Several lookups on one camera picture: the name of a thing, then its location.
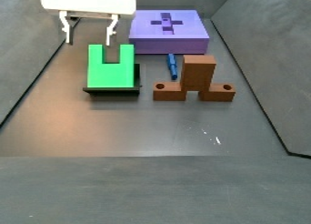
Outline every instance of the brown wooden block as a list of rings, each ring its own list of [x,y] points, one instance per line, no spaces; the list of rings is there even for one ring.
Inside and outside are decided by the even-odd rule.
[[[234,86],[229,83],[209,84],[208,91],[198,92],[201,101],[230,102],[236,94]]]
[[[181,87],[186,91],[208,89],[216,61],[210,55],[184,55]]]
[[[153,83],[153,100],[154,101],[184,101],[186,92],[181,91],[177,82]]]

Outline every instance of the gray floor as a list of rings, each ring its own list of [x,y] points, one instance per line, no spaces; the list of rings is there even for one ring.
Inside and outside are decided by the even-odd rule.
[[[1,156],[205,156],[0,157],[1,223],[309,223],[309,160],[285,155],[208,20],[205,25],[218,61],[214,80],[236,84],[232,104],[200,103],[194,93],[184,103],[153,102],[152,82],[169,79],[162,56],[137,56],[138,98],[90,99],[81,86],[101,24],[89,21],[0,135]]]
[[[301,158],[0,158],[6,224],[309,224]]]
[[[62,46],[29,94],[0,130],[0,156],[261,156],[285,155],[246,82],[209,20],[209,54],[217,60],[213,82],[236,85],[232,103],[153,102],[152,84],[168,81],[165,56],[137,56],[138,97],[90,98],[88,44],[102,44],[105,22],[82,19],[74,45]],[[117,43],[125,38],[120,27]]]

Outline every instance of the hole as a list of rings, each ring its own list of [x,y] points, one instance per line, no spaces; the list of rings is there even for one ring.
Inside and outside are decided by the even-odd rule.
[[[230,90],[232,88],[230,88],[229,85],[222,85],[222,89],[224,89],[224,90]]]
[[[154,87],[156,87],[156,89],[164,89],[165,86],[164,86],[164,84],[156,84]]]

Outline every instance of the purple block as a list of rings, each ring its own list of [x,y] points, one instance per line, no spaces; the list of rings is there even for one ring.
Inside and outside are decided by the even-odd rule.
[[[209,35],[196,10],[137,10],[128,40],[136,54],[205,54]]]

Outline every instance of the green block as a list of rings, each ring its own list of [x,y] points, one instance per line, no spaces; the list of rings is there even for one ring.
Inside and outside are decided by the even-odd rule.
[[[120,46],[118,64],[104,61],[102,45],[88,46],[88,88],[133,87],[133,45]]]

